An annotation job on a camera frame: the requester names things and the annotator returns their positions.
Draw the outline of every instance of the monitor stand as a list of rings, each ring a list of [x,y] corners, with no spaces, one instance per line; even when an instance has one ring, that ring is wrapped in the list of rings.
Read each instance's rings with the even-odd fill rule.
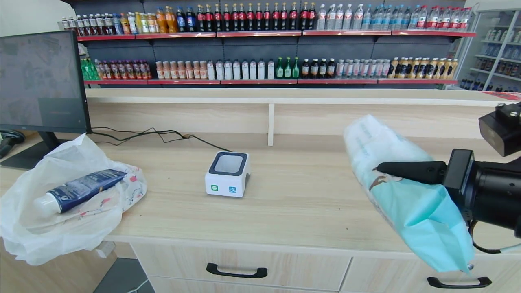
[[[34,168],[46,154],[67,141],[64,139],[58,140],[54,132],[38,131],[38,133],[43,141],[3,160],[0,162],[0,165],[8,168],[30,170]]]

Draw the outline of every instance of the robotic arm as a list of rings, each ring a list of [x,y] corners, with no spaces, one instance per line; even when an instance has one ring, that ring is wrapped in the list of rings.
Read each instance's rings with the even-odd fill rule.
[[[501,155],[521,151],[521,102],[500,103],[479,119],[483,138]],[[389,162],[377,170],[425,184],[442,184],[461,211],[472,235],[478,221],[514,231],[521,238],[521,157],[507,164],[474,160],[472,150],[454,149],[449,163]],[[508,250],[484,249],[486,253]]]

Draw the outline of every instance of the floor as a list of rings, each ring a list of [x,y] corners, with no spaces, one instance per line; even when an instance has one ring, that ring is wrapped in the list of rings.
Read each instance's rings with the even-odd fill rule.
[[[100,282],[94,293],[127,293],[133,291],[146,280],[146,275],[138,260],[117,259]],[[150,282],[146,282],[137,293],[155,293]]]

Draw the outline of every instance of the drawer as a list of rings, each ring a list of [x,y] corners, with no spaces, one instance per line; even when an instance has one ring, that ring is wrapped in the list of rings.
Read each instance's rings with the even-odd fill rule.
[[[156,293],[303,293],[298,289],[279,289],[263,286],[239,285],[233,283],[213,283],[198,280],[149,277]],[[305,293],[328,293],[325,291],[305,291]]]
[[[342,292],[364,293],[520,293],[520,260],[479,260],[472,262],[471,276],[462,272],[438,273],[420,260],[353,258]],[[479,289],[439,289],[427,283],[437,277],[448,285],[477,285],[478,277],[492,284]]]
[[[348,256],[288,253],[204,247],[132,243],[148,276],[187,278],[218,282],[284,286],[338,291],[347,270]],[[266,268],[267,276],[223,276],[207,271],[216,264],[223,273],[252,275]]]

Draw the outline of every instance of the computer monitor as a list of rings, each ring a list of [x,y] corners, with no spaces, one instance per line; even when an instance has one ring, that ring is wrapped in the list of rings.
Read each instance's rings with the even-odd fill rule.
[[[73,31],[0,38],[0,128],[38,131],[43,141],[0,165],[32,169],[63,141],[91,131]]]

